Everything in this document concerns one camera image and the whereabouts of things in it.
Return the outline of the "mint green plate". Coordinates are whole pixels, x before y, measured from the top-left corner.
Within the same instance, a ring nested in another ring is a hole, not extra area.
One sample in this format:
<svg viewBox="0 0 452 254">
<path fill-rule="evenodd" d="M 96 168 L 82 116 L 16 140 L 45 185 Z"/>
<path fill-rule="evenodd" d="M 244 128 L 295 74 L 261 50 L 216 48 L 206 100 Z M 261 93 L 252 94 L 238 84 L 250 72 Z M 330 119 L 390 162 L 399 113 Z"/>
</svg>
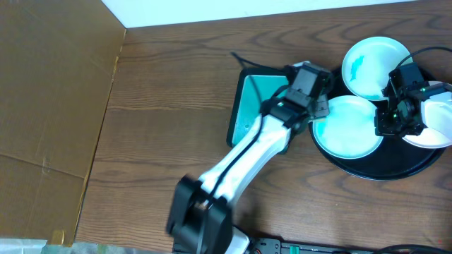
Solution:
<svg viewBox="0 0 452 254">
<path fill-rule="evenodd" d="M 329 115 L 312 123 L 314 140 L 329 155 L 359 159 L 370 155 L 383 138 L 375 134 L 376 106 L 352 95 L 328 101 Z"/>
<path fill-rule="evenodd" d="M 412 59 L 408 49 L 390 37 L 370 37 L 352 46 L 342 63 L 343 82 L 350 92 L 371 101 L 384 101 L 382 90 L 389 82 L 389 73 Z"/>
</svg>

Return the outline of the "white pink plate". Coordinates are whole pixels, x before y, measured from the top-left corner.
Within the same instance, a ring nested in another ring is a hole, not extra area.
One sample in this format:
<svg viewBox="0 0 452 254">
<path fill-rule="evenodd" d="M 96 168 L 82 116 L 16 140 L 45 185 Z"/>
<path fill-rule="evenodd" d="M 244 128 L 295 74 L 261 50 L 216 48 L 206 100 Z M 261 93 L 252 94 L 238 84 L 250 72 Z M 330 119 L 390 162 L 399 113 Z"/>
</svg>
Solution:
<svg viewBox="0 0 452 254">
<path fill-rule="evenodd" d="M 427 88 L 435 85 L 446 85 L 446 91 L 431 95 L 425 102 L 421 102 L 421 115 L 426 128 L 420 135 L 406 135 L 403 140 L 411 145 L 437 149 L 451 145 L 451 84 L 440 81 L 428 81 Z"/>
</svg>

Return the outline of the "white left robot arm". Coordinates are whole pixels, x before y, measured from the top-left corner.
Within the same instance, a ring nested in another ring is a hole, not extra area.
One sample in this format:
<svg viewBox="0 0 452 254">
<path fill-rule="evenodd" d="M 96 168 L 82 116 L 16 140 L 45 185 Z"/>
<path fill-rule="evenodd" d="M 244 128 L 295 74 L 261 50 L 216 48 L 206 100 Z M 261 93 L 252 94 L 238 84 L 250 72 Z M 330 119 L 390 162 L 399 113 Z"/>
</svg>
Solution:
<svg viewBox="0 0 452 254">
<path fill-rule="evenodd" d="M 232 222 L 232 211 L 263 166 L 282 152 L 307 124 L 327 116 L 325 95 L 307 108 L 287 97 L 261 105 L 248 133 L 198 180 L 176 185 L 166 231 L 188 253 L 245 253 L 251 239 Z"/>
</svg>

